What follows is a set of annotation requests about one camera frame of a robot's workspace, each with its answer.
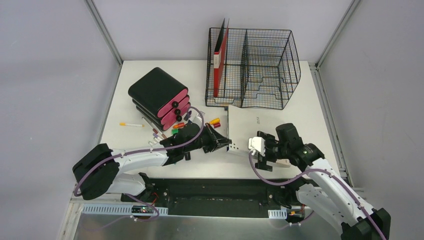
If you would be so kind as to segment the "grey notebook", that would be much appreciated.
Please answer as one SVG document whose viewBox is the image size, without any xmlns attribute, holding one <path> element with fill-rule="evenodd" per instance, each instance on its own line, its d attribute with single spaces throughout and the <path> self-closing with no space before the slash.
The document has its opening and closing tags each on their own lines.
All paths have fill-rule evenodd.
<svg viewBox="0 0 424 240">
<path fill-rule="evenodd" d="M 264 108 L 240 108 L 229 105 L 227 109 L 227 137 L 232 143 L 229 154 L 246 157 L 249 153 L 249 139 L 257 132 L 276 135 L 276 127 L 283 124 L 281 110 Z"/>
</svg>

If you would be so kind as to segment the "black pink drawer unit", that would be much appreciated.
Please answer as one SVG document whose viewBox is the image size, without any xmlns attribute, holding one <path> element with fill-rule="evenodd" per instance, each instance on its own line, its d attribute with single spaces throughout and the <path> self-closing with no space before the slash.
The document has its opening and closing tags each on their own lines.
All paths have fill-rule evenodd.
<svg viewBox="0 0 424 240">
<path fill-rule="evenodd" d="M 128 91 L 138 111 L 161 131 L 183 120 L 190 103 L 189 89 L 160 67 L 155 67 Z"/>
</svg>

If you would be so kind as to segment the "red notebook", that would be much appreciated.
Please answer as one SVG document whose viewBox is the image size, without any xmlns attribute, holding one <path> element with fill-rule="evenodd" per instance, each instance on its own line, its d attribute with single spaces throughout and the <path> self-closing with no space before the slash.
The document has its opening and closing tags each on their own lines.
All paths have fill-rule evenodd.
<svg viewBox="0 0 424 240">
<path fill-rule="evenodd" d="M 213 53 L 213 96 L 218 97 L 221 85 L 221 79 L 224 70 L 224 63 L 227 50 L 227 39 L 229 34 L 228 29 L 229 21 L 226 25 L 224 18 L 219 30 L 218 38 L 215 44 Z"/>
</svg>

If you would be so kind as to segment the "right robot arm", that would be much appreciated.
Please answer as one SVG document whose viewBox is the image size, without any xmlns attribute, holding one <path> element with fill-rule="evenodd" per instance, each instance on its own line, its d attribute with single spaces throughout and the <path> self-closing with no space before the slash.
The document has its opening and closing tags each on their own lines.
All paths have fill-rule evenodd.
<svg viewBox="0 0 424 240">
<path fill-rule="evenodd" d="M 252 170 L 263 182 L 285 187 L 284 200 L 310 207 L 339 233 L 342 240 L 387 240 L 391 216 L 376 209 L 358 195 L 332 168 L 319 148 L 304 143 L 292 123 L 276 127 L 276 136 L 258 131 L 248 140 L 248 158 Z M 288 160 L 300 173 L 275 182 L 262 177 L 258 170 L 271 171 L 267 162 Z"/>
</svg>

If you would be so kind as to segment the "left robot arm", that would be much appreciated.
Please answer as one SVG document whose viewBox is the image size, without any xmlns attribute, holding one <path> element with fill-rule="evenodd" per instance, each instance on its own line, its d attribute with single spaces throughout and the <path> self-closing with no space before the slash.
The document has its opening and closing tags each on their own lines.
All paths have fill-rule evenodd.
<svg viewBox="0 0 424 240">
<path fill-rule="evenodd" d="M 208 123 L 203 127 L 189 123 L 149 148 L 111 149 L 101 143 L 72 167 L 77 181 L 74 195 L 93 200 L 106 193 L 122 193 L 144 203 L 152 198 L 153 189 L 147 185 L 148 178 L 144 173 L 130 174 L 130 171 L 172 165 L 192 151 L 202 149 L 207 154 L 231 144 L 231 139 Z"/>
</svg>

